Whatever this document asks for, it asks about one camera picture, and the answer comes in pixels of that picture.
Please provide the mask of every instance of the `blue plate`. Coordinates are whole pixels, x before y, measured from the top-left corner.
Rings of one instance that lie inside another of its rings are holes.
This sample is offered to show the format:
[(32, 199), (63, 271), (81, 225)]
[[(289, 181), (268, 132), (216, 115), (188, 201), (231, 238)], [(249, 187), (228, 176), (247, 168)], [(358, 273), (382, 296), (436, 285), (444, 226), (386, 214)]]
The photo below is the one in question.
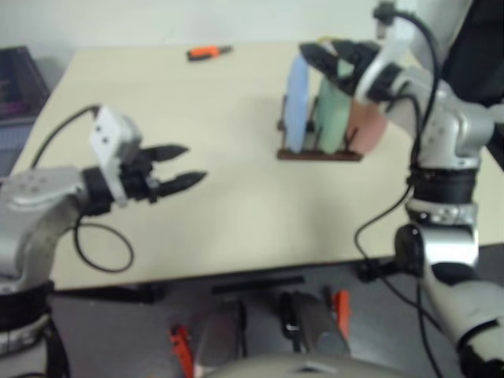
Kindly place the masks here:
[(299, 55), (294, 59), (287, 83), (287, 101), (283, 120), (287, 133), (287, 148), (301, 152), (308, 118), (308, 64)]

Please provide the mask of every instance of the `white wall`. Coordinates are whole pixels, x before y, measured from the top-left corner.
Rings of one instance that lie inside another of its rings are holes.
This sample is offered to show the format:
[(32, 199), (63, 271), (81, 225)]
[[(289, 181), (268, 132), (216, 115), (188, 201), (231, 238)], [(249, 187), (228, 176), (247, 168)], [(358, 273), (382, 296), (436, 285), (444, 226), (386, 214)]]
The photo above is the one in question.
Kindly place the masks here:
[[(450, 41), (462, 4), (417, 0)], [(315, 39), (370, 39), (378, 0), (0, 0), (0, 47), (28, 45), (50, 85), (76, 49)]]

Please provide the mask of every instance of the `gray floor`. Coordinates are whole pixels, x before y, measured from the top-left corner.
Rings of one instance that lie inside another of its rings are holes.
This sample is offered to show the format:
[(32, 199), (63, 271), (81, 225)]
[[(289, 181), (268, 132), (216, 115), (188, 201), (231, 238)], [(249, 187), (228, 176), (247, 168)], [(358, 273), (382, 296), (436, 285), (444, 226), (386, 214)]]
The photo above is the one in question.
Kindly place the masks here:
[[(481, 276), (504, 284), (504, 248), (482, 250)], [(249, 313), (247, 337), (251, 355), (289, 351), (280, 333), (276, 299), (283, 290), (299, 289), (321, 295), (329, 286), (350, 290), (353, 315), (350, 347), (353, 355), (366, 361), (394, 367), (411, 377), (433, 376), (419, 336), (414, 309), (403, 305), (382, 283), (359, 283), (349, 265), (249, 275), (247, 278), (296, 276), (306, 283), (270, 291), (242, 293)], [(197, 343), (196, 324), (223, 298), (210, 288), (243, 280), (244, 277), (205, 278), (167, 283), (168, 294), (153, 306), (90, 302), (55, 298), (54, 317), (67, 346), (75, 378), (175, 378), (182, 377), (176, 358), (170, 353), (168, 329), (187, 324)], [(413, 297), (413, 280), (396, 276), (392, 282)], [(457, 356), (436, 331), (429, 337), (446, 378), (459, 378)]]

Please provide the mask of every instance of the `beige table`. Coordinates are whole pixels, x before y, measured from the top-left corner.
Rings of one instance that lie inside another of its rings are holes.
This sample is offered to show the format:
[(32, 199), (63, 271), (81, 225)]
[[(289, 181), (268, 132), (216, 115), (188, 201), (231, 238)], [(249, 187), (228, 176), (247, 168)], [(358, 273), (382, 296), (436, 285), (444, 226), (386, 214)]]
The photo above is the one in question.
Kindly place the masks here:
[[(395, 201), (405, 188), (411, 141), (389, 127), (361, 163), (275, 159), (275, 129), (296, 45), (237, 46), (228, 56), (188, 64), (185, 47), (79, 52), (51, 96), (16, 171), (26, 169), (53, 127), (82, 106), (101, 102), (131, 116), (144, 146), (180, 143), (191, 151), (158, 165), (157, 176), (192, 169), (209, 175), (193, 190), (155, 205), (132, 202), (96, 219), (121, 230), (136, 249), (119, 275), (96, 272), (76, 256), (69, 237), (57, 249), (59, 288), (324, 264), (359, 259), (355, 229)], [(315, 93), (318, 77), (312, 76)], [(41, 166), (93, 165), (91, 119), (77, 121), (50, 146)], [(485, 150), (478, 177), (480, 243), (504, 240), (504, 177)], [(403, 209), (371, 228), (373, 257), (393, 254)], [(82, 231), (90, 258), (119, 266), (124, 248), (101, 231)]]

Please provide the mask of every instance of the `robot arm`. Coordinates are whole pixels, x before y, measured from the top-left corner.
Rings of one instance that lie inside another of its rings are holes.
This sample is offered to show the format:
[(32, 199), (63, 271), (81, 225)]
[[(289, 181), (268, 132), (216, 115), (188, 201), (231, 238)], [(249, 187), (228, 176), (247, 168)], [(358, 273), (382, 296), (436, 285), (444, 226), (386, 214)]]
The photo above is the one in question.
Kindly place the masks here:
[(140, 141), (131, 120), (103, 106), (91, 134), (99, 166), (82, 172), (70, 166), (32, 169), (0, 187), (1, 378), (26, 373), (33, 361), (38, 361), (37, 369), (29, 372), (50, 368), (41, 335), (50, 327), (47, 296), (54, 251), (81, 216), (108, 213), (114, 202), (125, 206), (130, 198), (156, 202), (204, 177), (203, 172), (190, 172), (164, 183), (156, 180), (153, 162), (187, 149), (168, 145), (141, 150)]
[[(411, 103), (395, 98), (413, 96), (424, 113), (432, 88), (430, 72), (384, 62), (375, 43), (334, 41), (333, 47), (336, 55), (312, 43), (301, 45), (301, 52), (349, 96), (389, 108), (389, 119), (417, 143), (408, 179), (413, 188), (406, 203), (410, 222), (395, 238), (399, 267), (427, 291), (465, 375), (502, 376), (504, 289), (478, 280), (474, 270), (478, 235), (472, 197), (480, 151), (491, 138), (494, 117), (483, 106), (461, 101), (441, 82), (428, 123), (418, 128)], [(339, 60), (353, 65), (350, 75), (338, 75)]]

